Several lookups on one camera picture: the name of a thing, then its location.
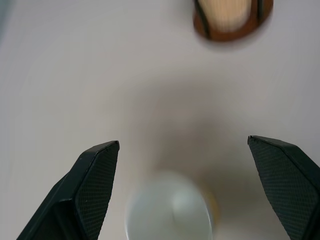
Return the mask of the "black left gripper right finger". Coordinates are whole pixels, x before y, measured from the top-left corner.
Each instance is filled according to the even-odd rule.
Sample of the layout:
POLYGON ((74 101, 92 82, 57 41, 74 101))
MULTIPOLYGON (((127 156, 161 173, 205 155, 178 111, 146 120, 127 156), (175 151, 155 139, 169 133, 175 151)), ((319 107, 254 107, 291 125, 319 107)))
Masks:
POLYGON ((298 146, 250 135, 264 193, 292 240, 320 238, 320 168, 298 146))

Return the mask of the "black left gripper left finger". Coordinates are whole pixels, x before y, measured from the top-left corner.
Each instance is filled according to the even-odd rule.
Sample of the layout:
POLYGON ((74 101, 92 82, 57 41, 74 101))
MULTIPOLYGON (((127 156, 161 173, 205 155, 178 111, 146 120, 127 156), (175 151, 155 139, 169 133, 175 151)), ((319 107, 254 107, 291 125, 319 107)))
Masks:
POLYGON ((120 143, 84 151, 49 191, 19 240, 96 240, 112 195, 120 143))

